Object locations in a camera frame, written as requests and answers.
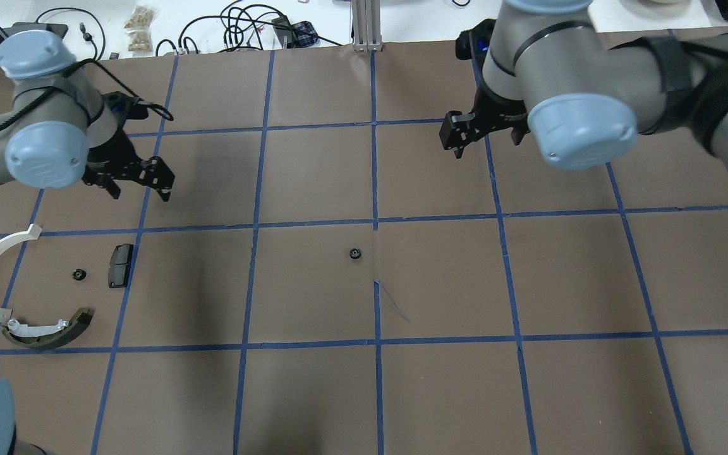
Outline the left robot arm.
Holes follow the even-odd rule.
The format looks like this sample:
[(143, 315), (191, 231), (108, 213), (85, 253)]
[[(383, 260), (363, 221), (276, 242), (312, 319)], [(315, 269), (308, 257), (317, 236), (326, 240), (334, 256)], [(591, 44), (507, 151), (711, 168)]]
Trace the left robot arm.
[(78, 182), (121, 196), (119, 181), (154, 190), (167, 202), (174, 173), (164, 159), (142, 159), (125, 122), (164, 106), (127, 85), (101, 93), (85, 72), (94, 59), (77, 61), (56, 34), (18, 32), (0, 45), (0, 68), (14, 84), (11, 109), (0, 114), (0, 185), (18, 181), (35, 189), (64, 189)]

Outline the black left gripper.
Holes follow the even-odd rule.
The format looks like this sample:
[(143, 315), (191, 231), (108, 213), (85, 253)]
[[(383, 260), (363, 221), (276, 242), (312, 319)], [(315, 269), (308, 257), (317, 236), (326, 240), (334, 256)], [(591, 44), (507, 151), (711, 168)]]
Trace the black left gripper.
[(152, 111), (165, 120), (172, 121), (173, 115), (156, 103), (124, 92), (110, 92), (102, 95), (104, 110), (101, 119), (110, 115), (115, 126), (109, 130), (105, 141), (90, 148), (81, 181), (106, 190), (110, 197), (119, 200), (119, 181), (132, 181), (153, 189), (165, 203), (169, 202), (173, 190), (174, 173), (160, 157), (142, 159), (135, 150), (127, 133), (125, 122), (145, 120)]

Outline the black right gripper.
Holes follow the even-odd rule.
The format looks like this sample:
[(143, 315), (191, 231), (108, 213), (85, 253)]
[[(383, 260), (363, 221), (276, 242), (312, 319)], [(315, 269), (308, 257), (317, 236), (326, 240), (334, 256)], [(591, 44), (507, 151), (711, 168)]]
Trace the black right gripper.
[(444, 150), (454, 151), (454, 158), (462, 159), (465, 147), (485, 138), (489, 133), (511, 130), (514, 146), (519, 146), (531, 133), (528, 110), (522, 100), (514, 96), (497, 94), (488, 85), (489, 80), (499, 83), (511, 75), (495, 63), (489, 51), (496, 20), (486, 18), (474, 28), (460, 32), (454, 41), (454, 55), (460, 61), (469, 61), (476, 76), (473, 107), (468, 113), (449, 111), (439, 130)]

